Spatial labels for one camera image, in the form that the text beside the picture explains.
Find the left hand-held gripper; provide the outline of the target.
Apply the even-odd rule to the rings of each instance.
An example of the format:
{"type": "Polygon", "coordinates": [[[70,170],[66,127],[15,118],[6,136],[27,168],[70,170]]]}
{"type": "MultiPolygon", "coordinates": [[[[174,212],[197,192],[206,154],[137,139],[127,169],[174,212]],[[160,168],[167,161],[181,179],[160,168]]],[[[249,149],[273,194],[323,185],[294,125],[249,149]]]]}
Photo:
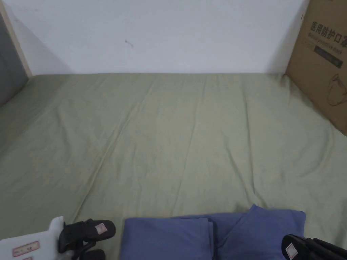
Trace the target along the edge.
{"type": "Polygon", "coordinates": [[[71,260],[77,243],[86,242],[77,254],[78,260],[105,260],[102,249],[92,249],[96,242],[116,234],[111,220],[80,221],[67,225],[62,216],[54,218],[44,232],[2,239],[1,260],[71,260]]]}

